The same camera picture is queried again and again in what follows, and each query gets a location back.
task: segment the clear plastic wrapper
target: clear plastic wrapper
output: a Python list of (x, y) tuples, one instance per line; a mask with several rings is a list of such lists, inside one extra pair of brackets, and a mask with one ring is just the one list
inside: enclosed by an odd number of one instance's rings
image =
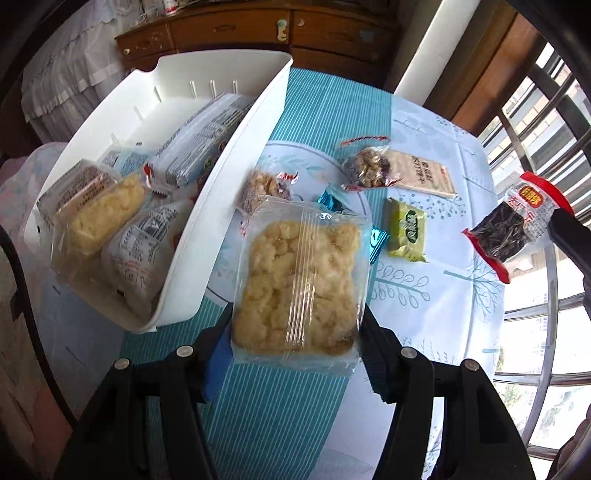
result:
[(262, 170), (254, 170), (244, 185), (239, 206), (240, 211), (245, 217), (250, 217), (261, 204), (262, 197), (265, 195), (291, 200), (290, 186), (297, 182), (297, 179), (297, 173), (292, 175), (282, 171), (273, 175)]
[(557, 208), (574, 215), (568, 200), (554, 185), (525, 172), (506, 191), (503, 202), (472, 230), (462, 233), (495, 270), (499, 280), (508, 284), (509, 272), (504, 263), (526, 251), (550, 245), (548, 223)]
[(396, 185), (401, 176), (388, 161), (390, 138), (385, 136), (357, 137), (339, 144), (339, 155), (349, 172), (351, 182), (345, 190), (358, 191)]
[(133, 217), (146, 202), (145, 175), (136, 172), (111, 185), (89, 202), (70, 201), (56, 215), (51, 262), (69, 275)]
[(238, 267), (238, 362), (350, 375), (369, 274), (371, 223), (317, 203), (265, 197)]
[(75, 204), (80, 209), (121, 178), (108, 166), (80, 160), (37, 200), (46, 227), (53, 231), (56, 215), (66, 204)]

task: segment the green snack packet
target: green snack packet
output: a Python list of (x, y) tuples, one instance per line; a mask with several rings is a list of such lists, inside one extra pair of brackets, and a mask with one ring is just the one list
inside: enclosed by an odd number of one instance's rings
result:
[(388, 199), (390, 240), (388, 255), (403, 257), (411, 262), (426, 262), (425, 212), (394, 199)]

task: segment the white pipe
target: white pipe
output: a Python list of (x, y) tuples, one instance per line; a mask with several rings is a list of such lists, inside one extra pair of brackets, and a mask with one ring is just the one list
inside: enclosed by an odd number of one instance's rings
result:
[(480, 0), (443, 0), (394, 93), (422, 105), (435, 87)]

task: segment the drawer handle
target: drawer handle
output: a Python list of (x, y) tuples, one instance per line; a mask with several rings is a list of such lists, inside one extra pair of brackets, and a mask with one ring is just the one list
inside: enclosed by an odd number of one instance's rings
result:
[(213, 29), (214, 32), (231, 32), (232, 30), (236, 30), (236, 25), (220, 25)]
[(348, 33), (345, 33), (345, 32), (328, 32), (326, 34), (326, 38), (329, 38), (331, 40), (337, 40), (337, 41), (348, 41), (348, 42), (355, 41), (355, 39), (351, 35), (349, 35)]
[(277, 40), (279, 41), (287, 41), (287, 33), (285, 32), (287, 29), (287, 20), (282, 18), (277, 22)]

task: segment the red-topped snack bag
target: red-topped snack bag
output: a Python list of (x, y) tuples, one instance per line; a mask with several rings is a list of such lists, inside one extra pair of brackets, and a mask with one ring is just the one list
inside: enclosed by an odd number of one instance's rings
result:
[(574, 215), (568, 200), (554, 185), (527, 171), (489, 215), (472, 230), (462, 233), (495, 270), (499, 280), (509, 284), (504, 263), (523, 254), (525, 249), (534, 252), (550, 244), (548, 223), (557, 208)]

